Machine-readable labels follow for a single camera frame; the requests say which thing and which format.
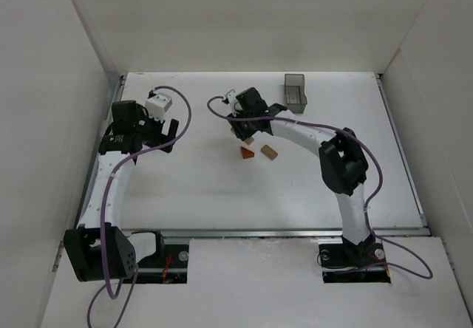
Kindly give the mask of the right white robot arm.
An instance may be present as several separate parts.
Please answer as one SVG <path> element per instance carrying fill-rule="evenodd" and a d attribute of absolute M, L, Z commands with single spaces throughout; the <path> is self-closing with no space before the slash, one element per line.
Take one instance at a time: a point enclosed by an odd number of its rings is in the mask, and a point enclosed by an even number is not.
<path fill-rule="evenodd" d="M 280 137 L 315 154 L 319 158 L 324 184 L 335 194 L 342 220 L 342 243 L 338 251 L 324 259 L 323 266 L 331 269 L 363 267 L 370 264 L 375 250 L 375 237 L 370 233 L 364 216 L 364 183 L 368 162 L 361 147 L 346 134 L 345 128 L 331 134 L 315 127 L 296 123 L 295 114 L 287 107 L 267 105 L 259 92 L 251 87 L 243 92 L 231 90 L 224 97 L 235 117 L 230 124 L 240 140 L 265 132 Z"/>

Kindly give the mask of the orange triangular wood block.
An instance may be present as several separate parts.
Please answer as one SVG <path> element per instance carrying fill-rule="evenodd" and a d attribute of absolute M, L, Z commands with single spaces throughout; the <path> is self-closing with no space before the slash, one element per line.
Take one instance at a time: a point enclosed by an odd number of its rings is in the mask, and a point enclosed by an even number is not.
<path fill-rule="evenodd" d="M 255 153 L 246 147 L 241 147 L 240 152 L 244 160 L 255 157 Z"/>

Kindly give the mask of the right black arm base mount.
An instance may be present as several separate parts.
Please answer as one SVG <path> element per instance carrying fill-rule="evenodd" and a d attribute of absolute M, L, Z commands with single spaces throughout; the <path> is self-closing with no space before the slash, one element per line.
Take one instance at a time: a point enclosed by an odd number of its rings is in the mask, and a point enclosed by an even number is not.
<path fill-rule="evenodd" d="M 373 238 L 359 245 L 345 239 L 320 242 L 317 260 L 325 284 L 391 283 L 384 246 Z"/>

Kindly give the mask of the smoky transparent plastic bin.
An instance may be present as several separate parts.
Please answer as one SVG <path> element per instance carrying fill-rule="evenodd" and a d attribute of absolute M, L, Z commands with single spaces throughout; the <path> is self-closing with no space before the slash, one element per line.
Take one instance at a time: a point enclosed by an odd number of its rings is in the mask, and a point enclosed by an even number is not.
<path fill-rule="evenodd" d="M 285 105 L 294 114 L 302 115 L 307 106 L 305 76 L 286 73 L 284 79 Z"/>

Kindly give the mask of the long light wood block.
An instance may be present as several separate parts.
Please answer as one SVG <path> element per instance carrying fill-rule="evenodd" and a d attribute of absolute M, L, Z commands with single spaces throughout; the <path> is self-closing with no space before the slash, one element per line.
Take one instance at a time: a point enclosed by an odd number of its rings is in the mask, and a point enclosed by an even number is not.
<path fill-rule="evenodd" d="M 254 142 L 254 138 L 253 138 L 253 137 L 249 137 L 249 138 L 243 140 L 243 141 L 242 141 L 242 144 L 243 144 L 244 146 L 251 146 L 251 145 L 253 144 L 253 142 Z"/>

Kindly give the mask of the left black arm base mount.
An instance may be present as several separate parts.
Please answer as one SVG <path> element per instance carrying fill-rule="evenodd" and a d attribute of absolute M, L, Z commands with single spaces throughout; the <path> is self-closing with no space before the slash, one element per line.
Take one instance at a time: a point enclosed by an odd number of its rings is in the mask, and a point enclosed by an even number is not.
<path fill-rule="evenodd" d="M 138 262 L 137 284 L 186 284 L 189 243 L 158 236 L 156 251 Z"/>

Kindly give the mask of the tan wood block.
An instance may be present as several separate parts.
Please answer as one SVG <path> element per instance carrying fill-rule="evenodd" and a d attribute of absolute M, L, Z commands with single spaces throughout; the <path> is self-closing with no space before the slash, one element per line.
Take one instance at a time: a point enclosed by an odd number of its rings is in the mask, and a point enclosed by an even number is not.
<path fill-rule="evenodd" d="M 261 147 L 261 152 L 270 160 L 275 160 L 278 157 L 277 151 L 269 145 L 263 145 L 263 147 Z"/>

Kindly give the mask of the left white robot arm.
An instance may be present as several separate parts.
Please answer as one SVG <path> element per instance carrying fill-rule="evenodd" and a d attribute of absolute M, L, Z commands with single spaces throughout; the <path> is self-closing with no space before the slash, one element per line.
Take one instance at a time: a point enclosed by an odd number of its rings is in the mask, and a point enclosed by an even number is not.
<path fill-rule="evenodd" d="M 79 281 L 129 279 L 135 266 L 150 256 L 160 257 L 164 243 L 159 231 L 138 231 L 127 236 L 121 229 L 124 192 L 137 153 L 163 146 L 177 135 L 178 120 L 163 132 L 170 96 L 159 93 L 145 104 L 134 100 L 112 104 L 112 122 L 98 148 L 98 170 L 92 194 L 77 227 L 64 234 L 64 247 Z"/>

